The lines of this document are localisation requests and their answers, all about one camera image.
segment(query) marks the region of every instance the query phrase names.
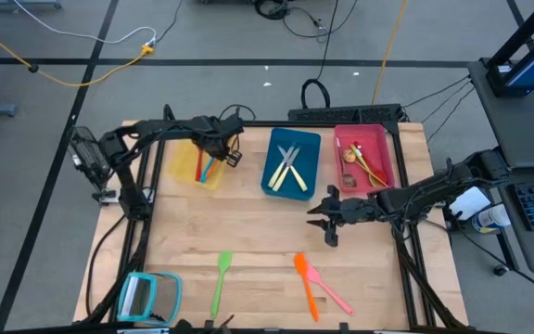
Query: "spoon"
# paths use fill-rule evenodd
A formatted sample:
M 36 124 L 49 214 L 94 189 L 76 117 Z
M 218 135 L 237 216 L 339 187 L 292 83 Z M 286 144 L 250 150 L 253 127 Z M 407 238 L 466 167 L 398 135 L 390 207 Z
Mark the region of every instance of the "spoon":
M 333 298 L 333 300 L 339 304 L 339 306 L 341 306 L 341 308 L 343 309 L 343 311 L 347 312 L 348 315 L 355 315 L 355 312 L 353 311 L 353 309 L 346 303 L 344 302 L 341 297 L 337 296 L 337 294 L 335 292 L 333 292 L 331 290 L 331 288 L 327 287 L 326 284 L 323 282 L 323 280 L 321 279 L 321 275 L 319 274 L 319 272 L 312 266 L 311 263 L 309 262 L 306 262 L 306 268 L 307 268 L 307 271 L 306 271 L 306 277 L 308 278 L 309 281 L 311 281 L 312 283 L 316 283 L 318 285 L 321 286 L 321 288 L 323 288 L 323 290 L 329 294 L 329 296 L 331 296 L 331 298 Z
M 337 151 L 339 152 L 339 159 L 341 160 L 341 181 L 343 181 L 343 186 L 356 187 L 358 184 L 356 182 L 356 178 L 353 177 L 353 175 L 348 173 L 348 171 L 346 170 L 345 162 L 343 161 L 343 158 L 342 158 L 341 144 L 339 144 L 339 138 L 336 138 L 336 140 L 337 140 Z
M 376 167 L 372 163 L 370 163 L 368 159 L 366 158 L 366 156 L 363 154 L 362 145 L 360 145 L 358 142 L 353 142 L 353 144 L 357 147 L 358 152 L 360 152 L 360 155 L 364 159 L 364 162 L 368 165 L 368 168 L 370 169 L 370 171 L 372 171 L 374 175 L 378 176 L 380 180 L 383 181 L 384 184 L 388 182 L 387 174 L 379 169 L 376 169 Z
M 312 297 L 311 285 L 308 284 L 308 261 L 303 253 L 297 253 L 294 256 L 294 265 L 296 266 L 296 271 L 302 277 L 302 282 L 304 283 L 304 289 L 306 290 L 306 297 L 308 298 L 308 305 L 311 309 L 312 318 L 314 321 L 319 321 L 319 311 L 316 309 L 316 302 Z
M 372 171 L 370 171 L 368 168 L 360 165 L 360 163 L 358 163 L 356 161 L 356 154 L 350 148 L 348 148 L 348 149 L 343 151 L 343 160 L 345 162 L 347 162 L 347 163 L 354 163 L 354 162 L 357 163 L 358 166 L 362 167 L 371 177 L 373 177 L 381 185 L 388 187 L 387 183 L 384 182 L 379 176 L 377 176 L 376 174 L 372 173 Z
M 218 308 L 220 307 L 220 297 L 222 296 L 223 275 L 230 267 L 231 262 L 231 251 L 223 251 L 220 253 L 220 257 L 218 258 L 218 269 L 220 270 L 220 275 L 218 276 L 218 286 L 215 288 L 215 294 L 213 295 L 213 303 L 211 304 L 211 319 L 215 319 L 215 317 L 218 316 Z

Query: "gold spoon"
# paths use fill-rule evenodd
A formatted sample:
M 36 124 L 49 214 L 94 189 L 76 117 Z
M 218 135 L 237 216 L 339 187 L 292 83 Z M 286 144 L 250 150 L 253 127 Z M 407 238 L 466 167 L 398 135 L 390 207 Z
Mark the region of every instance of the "gold spoon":
M 378 181 L 381 185 L 388 187 L 387 183 L 381 180 L 378 176 L 376 176 L 372 171 L 368 170 L 366 167 L 360 165 L 356 161 L 356 154 L 351 150 L 351 148 L 348 148 L 343 151 L 343 160 L 347 163 L 356 163 L 358 166 L 362 167 L 370 176 L 372 176 L 376 181 Z

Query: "orange spatula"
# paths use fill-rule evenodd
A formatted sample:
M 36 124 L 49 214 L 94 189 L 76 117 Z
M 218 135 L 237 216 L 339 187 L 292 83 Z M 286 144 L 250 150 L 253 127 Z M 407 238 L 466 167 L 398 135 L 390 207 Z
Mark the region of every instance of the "orange spatula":
M 319 311 L 316 309 L 316 302 L 312 297 L 311 286 L 308 283 L 308 263 L 303 253 L 297 253 L 294 256 L 294 265 L 296 266 L 296 271 L 302 276 L 302 282 L 304 282 L 304 289 L 306 290 L 306 296 L 308 297 L 308 305 L 311 307 L 312 318 L 314 321 L 319 321 Z

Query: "wooden table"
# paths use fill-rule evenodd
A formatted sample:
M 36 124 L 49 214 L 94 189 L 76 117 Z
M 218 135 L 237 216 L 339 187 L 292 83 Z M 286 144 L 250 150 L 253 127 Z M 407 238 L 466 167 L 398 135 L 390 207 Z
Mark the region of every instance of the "wooden table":
M 174 159 L 174 145 L 167 143 L 145 269 L 173 272 L 183 279 L 184 297 L 178 318 L 190 321 L 194 327 L 203 327 L 204 321 L 210 319 L 218 254 L 233 251 L 217 324 L 234 314 L 231 328 L 334 329 L 339 322 L 349 323 L 351 329 L 408 328 L 390 225 L 367 223 L 338 228 L 339 246 L 331 248 L 324 244 L 324 232 L 320 228 L 305 223 L 315 219 L 306 211 L 326 196 L 327 185 L 337 183 L 337 171 L 333 129 L 303 130 L 322 137 L 317 189 L 308 202 L 274 198 L 262 192 L 262 167 L 271 128 L 245 129 L 240 136 L 243 160 L 235 169 L 226 169 L 221 186 L 215 191 L 172 179 L 167 170 Z M 432 167 L 422 124 L 401 123 L 400 141 L 409 182 L 430 176 Z M 395 165 L 395 179 L 400 180 L 390 135 L 388 149 Z M 150 154 L 147 179 L 151 177 L 154 154 L 153 151 Z M 138 161 L 133 163 L 134 173 L 138 165 Z M 121 215 L 119 206 L 102 208 L 93 248 Z M 442 222 L 441 213 L 433 211 L 430 220 Z M 97 255 L 93 305 L 101 300 L 115 279 L 125 226 L 106 240 Z M 466 323 L 448 236 L 425 224 L 419 225 L 419 231 L 430 285 L 457 319 Z M 345 314 L 321 288 L 312 284 L 321 317 L 318 323 L 312 320 L 293 264 L 293 256 L 298 251 L 306 253 L 322 279 L 353 307 L 355 316 Z M 75 310 L 76 320 L 85 317 L 85 279 L 86 276 Z M 414 298 L 423 325 L 417 288 Z

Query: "white cable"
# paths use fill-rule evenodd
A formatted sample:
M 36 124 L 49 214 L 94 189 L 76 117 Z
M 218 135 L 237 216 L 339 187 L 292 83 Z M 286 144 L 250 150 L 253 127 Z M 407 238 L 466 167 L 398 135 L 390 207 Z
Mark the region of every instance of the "white cable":
M 38 23 L 42 24 L 45 28 L 47 28 L 51 32 L 56 32 L 56 33 L 59 33 L 59 34 L 75 36 L 75 37 L 89 38 L 89 39 L 93 39 L 93 40 L 96 40 L 98 42 L 102 42 L 102 43 L 106 43 L 106 44 L 118 44 L 118 43 L 126 40 L 127 38 L 131 37 L 136 32 L 139 32 L 139 31 L 142 31 L 142 30 L 149 30 L 149 31 L 153 32 L 154 35 L 152 36 L 152 39 L 150 39 L 149 42 L 146 43 L 146 45 L 153 46 L 156 43 L 156 30 L 154 30 L 153 28 L 150 28 L 150 27 L 137 28 L 134 31 L 129 32 L 127 35 L 125 35 L 123 38 L 121 38 L 120 40 L 117 40 L 117 41 L 106 41 L 106 40 L 100 39 L 100 38 L 98 38 L 96 36 L 87 35 L 87 34 L 80 34 L 80 33 L 74 33 L 74 32 L 63 32 L 63 31 L 57 30 L 57 29 L 49 26 L 48 24 L 42 22 L 41 20 L 39 20 L 31 12 L 29 12 L 28 9 L 26 9 L 18 0 L 14 0 L 14 2 L 16 3 L 16 5 L 18 5 L 18 7 L 21 10 L 24 11 L 24 13 L 28 14 L 28 16 L 30 16 L 31 18 L 36 20 Z

